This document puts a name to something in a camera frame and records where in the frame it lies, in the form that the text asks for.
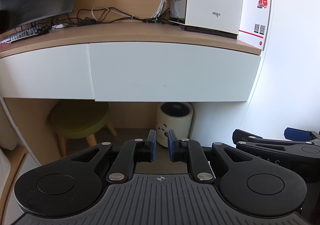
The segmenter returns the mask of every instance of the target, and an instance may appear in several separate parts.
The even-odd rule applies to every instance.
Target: crosshair symbol
[[[164,179],[167,179],[167,178],[164,178],[163,176],[159,176],[156,179],[162,182]]]

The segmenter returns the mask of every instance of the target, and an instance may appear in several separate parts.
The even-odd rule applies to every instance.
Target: gray ribbed plate
[[[302,225],[296,213],[275,219],[242,214],[227,205],[212,185],[193,182],[187,174],[135,174],[111,185],[101,200],[81,214],[61,219],[23,215],[16,225]]]

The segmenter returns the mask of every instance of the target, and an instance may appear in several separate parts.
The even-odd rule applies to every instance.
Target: floor
[[[142,138],[146,139],[149,134],[149,129],[139,128],[119,128],[116,129],[118,136],[114,137],[108,129],[103,128],[98,131],[96,135],[97,143],[111,142],[114,147],[123,145],[124,142],[131,139]],[[85,138],[83,139],[69,139],[68,140],[68,154],[74,154],[88,146]],[[136,173],[186,173],[187,165],[183,162],[172,163],[169,159],[168,149],[159,145],[156,145],[156,159],[152,163],[138,163],[136,167]]]

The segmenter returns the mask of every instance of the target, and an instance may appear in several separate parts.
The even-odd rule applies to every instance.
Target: green stool
[[[85,137],[90,147],[97,144],[94,133],[106,126],[117,136],[111,124],[107,102],[85,99],[59,101],[48,116],[49,123],[59,136],[63,157],[67,156],[67,140]]]

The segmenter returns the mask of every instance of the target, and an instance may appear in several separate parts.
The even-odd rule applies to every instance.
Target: trash can
[[[193,107],[188,102],[162,102],[157,109],[157,142],[168,147],[165,133],[173,129],[178,139],[188,138],[193,116]]]

